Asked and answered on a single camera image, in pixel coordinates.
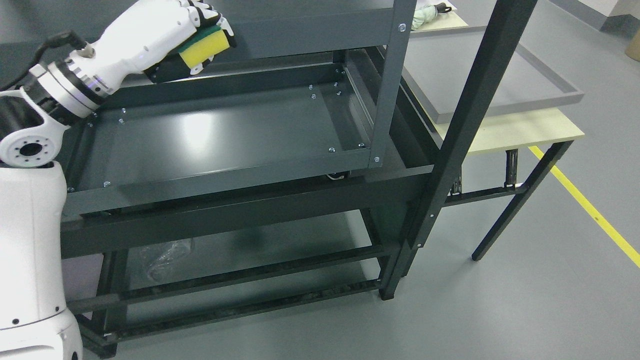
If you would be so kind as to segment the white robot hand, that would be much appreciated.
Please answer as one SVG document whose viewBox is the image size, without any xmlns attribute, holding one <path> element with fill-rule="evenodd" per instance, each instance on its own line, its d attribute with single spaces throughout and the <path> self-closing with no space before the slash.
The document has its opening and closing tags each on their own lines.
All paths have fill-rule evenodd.
<svg viewBox="0 0 640 360">
<path fill-rule="evenodd" d="M 236 47 L 229 21 L 202 0 L 138 0 L 92 44 L 94 56 L 83 68 L 114 91 L 126 76 L 143 73 L 213 26 L 221 27 Z"/>
</svg>

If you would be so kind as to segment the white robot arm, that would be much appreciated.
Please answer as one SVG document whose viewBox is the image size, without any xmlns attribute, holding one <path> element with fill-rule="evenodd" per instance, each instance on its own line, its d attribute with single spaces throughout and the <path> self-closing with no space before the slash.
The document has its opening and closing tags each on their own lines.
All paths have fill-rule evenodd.
<svg viewBox="0 0 640 360">
<path fill-rule="evenodd" d="M 78 55 L 32 65 L 26 85 L 1 92 L 1 358 L 81 360 L 61 257 L 66 178 L 63 134 L 113 93 Z"/>
</svg>

